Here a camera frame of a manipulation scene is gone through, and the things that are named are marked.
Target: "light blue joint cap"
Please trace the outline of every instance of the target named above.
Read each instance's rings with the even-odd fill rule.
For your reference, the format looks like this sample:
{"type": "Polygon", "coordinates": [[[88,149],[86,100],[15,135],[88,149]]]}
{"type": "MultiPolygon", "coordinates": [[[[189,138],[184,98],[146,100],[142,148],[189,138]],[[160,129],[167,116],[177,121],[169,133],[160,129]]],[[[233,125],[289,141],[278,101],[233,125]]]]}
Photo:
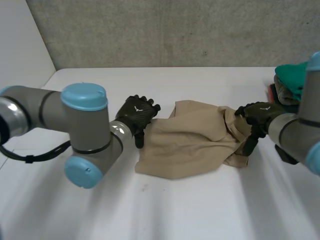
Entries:
{"type": "Polygon", "coordinates": [[[61,100],[68,107],[80,111],[99,111],[108,106],[106,90],[94,83],[75,83],[65,87],[61,100]]]}
{"type": "Polygon", "coordinates": [[[306,156],[305,166],[311,172],[320,176],[320,141],[309,150],[306,156]]]}
{"type": "Polygon", "coordinates": [[[8,89],[14,88],[14,87],[23,87],[23,86],[20,86],[20,85],[6,86],[6,87],[0,89],[0,95],[2,95],[2,94],[3,94],[5,91],[7,91],[8,89]]]}
{"type": "Polygon", "coordinates": [[[102,178],[100,169],[80,156],[71,156],[64,165],[66,177],[75,185],[85,189],[93,188],[102,178]]]}
{"type": "Polygon", "coordinates": [[[320,51],[314,53],[310,58],[308,66],[306,67],[308,72],[320,71],[320,51]]]}

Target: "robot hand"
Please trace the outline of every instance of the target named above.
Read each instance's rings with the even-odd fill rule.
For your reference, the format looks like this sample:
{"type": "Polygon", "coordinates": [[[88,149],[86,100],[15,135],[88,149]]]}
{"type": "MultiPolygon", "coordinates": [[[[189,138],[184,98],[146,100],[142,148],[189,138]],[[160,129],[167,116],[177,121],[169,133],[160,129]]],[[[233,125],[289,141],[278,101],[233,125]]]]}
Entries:
{"type": "Polygon", "coordinates": [[[152,99],[147,100],[145,96],[129,96],[123,106],[115,116],[115,120],[127,125],[135,139],[135,146],[142,149],[144,146],[144,129],[151,122],[158,111],[160,105],[154,105],[152,99]]]}
{"type": "Polygon", "coordinates": [[[235,111],[236,116],[242,116],[251,127],[251,135],[246,140],[242,153],[244,156],[252,154],[259,138],[264,138],[268,134],[268,128],[273,119],[286,113],[286,111],[277,104],[269,102],[250,103],[241,106],[235,111]]]}

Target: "green cloth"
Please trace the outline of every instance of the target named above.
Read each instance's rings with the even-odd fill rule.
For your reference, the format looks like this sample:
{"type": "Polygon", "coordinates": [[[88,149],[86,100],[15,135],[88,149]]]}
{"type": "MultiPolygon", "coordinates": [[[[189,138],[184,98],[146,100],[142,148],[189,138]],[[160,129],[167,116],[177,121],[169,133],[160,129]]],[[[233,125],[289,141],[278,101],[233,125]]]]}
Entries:
{"type": "Polygon", "coordinates": [[[305,84],[306,68],[308,62],[297,65],[286,64],[275,68],[275,74],[279,81],[286,86],[293,94],[293,98],[301,101],[301,95],[305,84]]]}

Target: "white table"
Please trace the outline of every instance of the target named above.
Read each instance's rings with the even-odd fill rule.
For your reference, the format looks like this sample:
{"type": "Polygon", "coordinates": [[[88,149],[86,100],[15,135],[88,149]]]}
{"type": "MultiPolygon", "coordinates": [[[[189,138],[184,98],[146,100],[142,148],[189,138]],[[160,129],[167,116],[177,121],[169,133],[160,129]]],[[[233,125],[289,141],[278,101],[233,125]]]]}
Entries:
{"type": "MultiPolygon", "coordinates": [[[[109,116],[129,95],[146,95],[167,118],[175,101],[238,108],[267,100],[272,67],[63,69],[45,89],[77,82],[105,87],[109,116]]],[[[68,139],[34,129],[6,144],[39,154],[68,139]]],[[[268,137],[246,168],[180,180],[137,174],[132,143],[93,189],[64,176],[69,149],[54,160],[25,164],[0,158],[0,228],[5,240],[316,240],[320,239],[320,179],[282,162],[268,137]]]]}

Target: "concrete wall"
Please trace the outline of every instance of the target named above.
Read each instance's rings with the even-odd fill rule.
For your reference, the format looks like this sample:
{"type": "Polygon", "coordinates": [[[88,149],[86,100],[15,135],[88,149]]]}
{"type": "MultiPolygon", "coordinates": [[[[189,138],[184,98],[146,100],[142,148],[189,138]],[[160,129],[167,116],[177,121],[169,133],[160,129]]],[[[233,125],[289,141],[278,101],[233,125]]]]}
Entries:
{"type": "Polygon", "coordinates": [[[0,0],[0,89],[42,87],[55,67],[25,0],[0,0]]]}
{"type": "Polygon", "coordinates": [[[57,69],[277,66],[320,50],[320,0],[27,0],[57,69]]]}

